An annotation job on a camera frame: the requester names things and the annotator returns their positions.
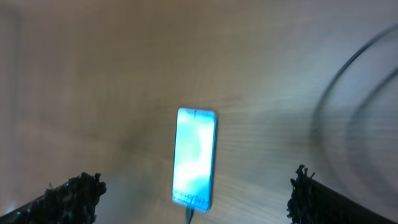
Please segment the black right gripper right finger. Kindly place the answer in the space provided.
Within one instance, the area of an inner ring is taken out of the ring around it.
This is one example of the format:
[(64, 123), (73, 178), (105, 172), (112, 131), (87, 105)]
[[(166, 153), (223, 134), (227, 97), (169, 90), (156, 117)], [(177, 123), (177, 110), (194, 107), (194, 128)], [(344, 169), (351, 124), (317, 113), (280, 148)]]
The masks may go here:
[(291, 179), (287, 217), (296, 224), (392, 224), (392, 221), (335, 192), (308, 175), (303, 164)]

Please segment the Samsung Galaxy smartphone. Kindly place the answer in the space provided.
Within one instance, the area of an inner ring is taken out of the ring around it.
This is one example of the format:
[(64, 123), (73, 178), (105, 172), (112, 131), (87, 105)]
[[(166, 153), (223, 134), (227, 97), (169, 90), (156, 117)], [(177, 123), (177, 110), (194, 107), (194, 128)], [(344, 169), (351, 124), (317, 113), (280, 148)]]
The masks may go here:
[(175, 132), (172, 200), (207, 212), (211, 207), (217, 115), (179, 108)]

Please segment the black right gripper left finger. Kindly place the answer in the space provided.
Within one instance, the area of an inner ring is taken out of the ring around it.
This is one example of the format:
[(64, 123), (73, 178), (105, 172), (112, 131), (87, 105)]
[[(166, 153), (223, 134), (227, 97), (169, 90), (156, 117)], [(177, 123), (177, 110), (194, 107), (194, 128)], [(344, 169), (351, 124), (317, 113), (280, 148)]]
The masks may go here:
[(1, 224), (92, 224), (96, 206), (106, 193), (101, 174), (86, 172), (35, 200), (1, 216)]

